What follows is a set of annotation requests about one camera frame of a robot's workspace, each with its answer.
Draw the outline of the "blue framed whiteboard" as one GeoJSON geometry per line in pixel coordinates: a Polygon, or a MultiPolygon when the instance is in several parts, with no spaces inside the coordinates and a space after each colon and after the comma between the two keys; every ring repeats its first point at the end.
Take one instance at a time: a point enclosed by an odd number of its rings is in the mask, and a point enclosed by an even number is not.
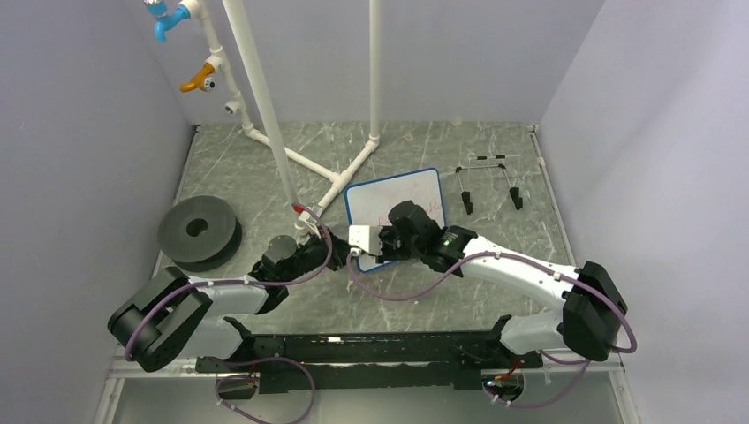
{"type": "MultiPolygon", "coordinates": [[[[395,226],[400,231],[432,227],[428,253],[446,224],[440,173],[434,167],[351,185],[344,190],[344,204],[349,226],[395,226]]],[[[353,250],[352,266],[363,274],[395,262],[378,263],[377,256],[353,250]]]]}

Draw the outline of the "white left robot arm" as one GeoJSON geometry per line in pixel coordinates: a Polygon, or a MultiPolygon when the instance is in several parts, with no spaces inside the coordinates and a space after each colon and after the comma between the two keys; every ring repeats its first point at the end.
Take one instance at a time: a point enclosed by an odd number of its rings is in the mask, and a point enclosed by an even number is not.
{"type": "Polygon", "coordinates": [[[342,268],[349,249],[335,235],[311,236],[303,244],[277,236],[248,276],[210,280],[168,267],[112,314],[107,329],[125,348],[125,358],[145,372],[177,358],[200,356],[218,357],[230,370],[240,371],[252,363],[254,348],[251,332],[235,314],[273,311],[288,297],[289,282],[342,268]]]}

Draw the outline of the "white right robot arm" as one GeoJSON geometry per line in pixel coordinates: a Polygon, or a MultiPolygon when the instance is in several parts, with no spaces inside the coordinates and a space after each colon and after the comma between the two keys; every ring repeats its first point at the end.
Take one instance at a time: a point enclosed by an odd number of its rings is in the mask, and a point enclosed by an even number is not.
{"type": "Polygon", "coordinates": [[[389,224],[374,229],[367,253],[378,261],[415,259],[434,272],[477,278],[514,289],[540,302],[546,312],[500,319],[487,342],[492,363],[507,367],[520,355],[567,348],[591,361],[613,352],[627,305],[609,272],[587,261],[582,267],[554,264],[499,246],[460,226],[440,226],[412,201],[397,204],[389,224]]]}

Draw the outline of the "black foam disc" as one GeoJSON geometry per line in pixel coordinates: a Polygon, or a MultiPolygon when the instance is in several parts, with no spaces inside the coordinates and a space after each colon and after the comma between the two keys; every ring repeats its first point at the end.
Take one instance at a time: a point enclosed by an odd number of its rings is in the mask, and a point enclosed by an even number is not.
{"type": "Polygon", "coordinates": [[[242,225],[228,202],[195,196],[179,202],[162,218],[157,230],[160,250],[181,269],[218,269],[238,251],[242,225]]]}

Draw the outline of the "orange tap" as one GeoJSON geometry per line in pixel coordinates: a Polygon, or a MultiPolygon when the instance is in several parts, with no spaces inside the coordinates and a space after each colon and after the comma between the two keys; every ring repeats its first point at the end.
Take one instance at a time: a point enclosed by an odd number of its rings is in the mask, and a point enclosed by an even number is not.
{"type": "Polygon", "coordinates": [[[216,83],[213,79],[215,72],[215,67],[209,62],[205,62],[201,69],[196,72],[188,82],[179,86],[179,91],[182,93],[188,93],[194,90],[200,90],[203,92],[213,91],[216,87],[216,83]]]}

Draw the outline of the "blue tap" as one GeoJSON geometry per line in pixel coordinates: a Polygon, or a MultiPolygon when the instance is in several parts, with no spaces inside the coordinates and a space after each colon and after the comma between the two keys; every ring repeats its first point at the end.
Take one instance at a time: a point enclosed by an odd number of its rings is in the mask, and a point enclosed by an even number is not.
{"type": "Polygon", "coordinates": [[[144,0],[148,13],[155,18],[154,35],[158,42],[166,42],[166,33],[181,21],[190,19],[191,12],[184,5],[179,5],[174,12],[169,12],[163,0],[144,0]]]}

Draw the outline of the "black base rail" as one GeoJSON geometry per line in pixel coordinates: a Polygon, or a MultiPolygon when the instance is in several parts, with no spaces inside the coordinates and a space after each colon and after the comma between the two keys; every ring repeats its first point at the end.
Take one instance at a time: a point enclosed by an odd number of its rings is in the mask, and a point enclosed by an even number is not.
{"type": "Polygon", "coordinates": [[[517,356],[490,331],[254,335],[238,358],[196,361],[200,374],[249,374],[262,394],[319,390],[449,386],[478,390],[491,372],[543,365],[540,354],[517,356]]]}

